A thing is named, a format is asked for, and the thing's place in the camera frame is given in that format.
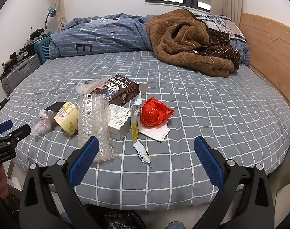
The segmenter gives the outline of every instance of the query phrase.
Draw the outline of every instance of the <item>gray suitcase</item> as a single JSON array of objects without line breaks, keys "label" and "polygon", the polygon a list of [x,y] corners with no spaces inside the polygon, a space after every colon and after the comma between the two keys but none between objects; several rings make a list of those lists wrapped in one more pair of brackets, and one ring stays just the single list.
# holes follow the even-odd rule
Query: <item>gray suitcase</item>
[{"label": "gray suitcase", "polygon": [[41,63],[39,57],[35,54],[14,67],[11,72],[1,80],[6,94],[9,96],[18,84],[38,69],[40,65]]}]

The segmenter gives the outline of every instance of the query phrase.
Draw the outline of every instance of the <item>suitcase handle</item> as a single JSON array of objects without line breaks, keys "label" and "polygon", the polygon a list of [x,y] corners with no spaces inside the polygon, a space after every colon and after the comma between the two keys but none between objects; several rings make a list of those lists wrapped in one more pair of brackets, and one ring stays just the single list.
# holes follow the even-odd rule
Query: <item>suitcase handle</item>
[{"label": "suitcase handle", "polygon": [[29,61],[28,59],[26,59],[26,60],[23,61],[21,64],[19,64],[19,65],[15,68],[17,74],[20,75],[20,74],[24,73],[26,70],[23,71],[22,69],[25,68],[25,67],[28,67],[29,64],[30,64],[30,61]]}]

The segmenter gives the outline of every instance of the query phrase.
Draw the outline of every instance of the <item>blue comforter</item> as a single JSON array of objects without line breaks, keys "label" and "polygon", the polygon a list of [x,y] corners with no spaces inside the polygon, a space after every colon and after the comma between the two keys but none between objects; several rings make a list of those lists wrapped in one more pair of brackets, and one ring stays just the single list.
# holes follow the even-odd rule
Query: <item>blue comforter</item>
[{"label": "blue comforter", "polygon": [[[105,17],[75,18],[66,24],[62,32],[50,42],[49,57],[152,50],[146,32],[146,22],[151,16],[127,14]],[[240,63],[250,64],[249,46],[231,39],[231,47],[240,53]]]}]

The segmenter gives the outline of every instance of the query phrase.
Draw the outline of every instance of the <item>white box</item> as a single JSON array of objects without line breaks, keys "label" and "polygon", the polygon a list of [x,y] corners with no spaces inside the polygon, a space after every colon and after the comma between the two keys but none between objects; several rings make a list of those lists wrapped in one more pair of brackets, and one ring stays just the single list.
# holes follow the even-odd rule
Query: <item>white box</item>
[{"label": "white box", "polygon": [[109,105],[109,133],[110,136],[117,140],[123,140],[131,128],[130,109],[120,107],[115,104]]}]

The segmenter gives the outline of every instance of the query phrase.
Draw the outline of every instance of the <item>bed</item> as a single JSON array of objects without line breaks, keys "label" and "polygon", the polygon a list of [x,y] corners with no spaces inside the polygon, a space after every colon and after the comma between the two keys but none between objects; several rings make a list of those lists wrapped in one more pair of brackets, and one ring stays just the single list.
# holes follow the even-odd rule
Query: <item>bed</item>
[{"label": "bed", "polygon": [[[150,51],[104,53],[57,58],[46,62],[10,95],[0,112],[0,123],[13,121],[13,129],[34,124],[43,108],[56,101],[77,98],[75,88],[88,79],[116,74],[147,82],[151,97],[172,109],[170,133],[159,143],[143,135],[140,141],[152,159],[141,163],[132,146],[131,131],[115,141],[119,157],[93,163],[82,184],[75,187],[81,201],[123,210],[173,210],[212,201],[212,186],[193,151],[202,135],[212,148],[238,164],[261,163],[269,174],[283,161],[290,146],[290,108],[264,78],[241,65],[228,78],[159,61]],[[14,163],[25,171],[67,158],[78,147],[60,126],[45,136],[28,136],[17,147]]]}]

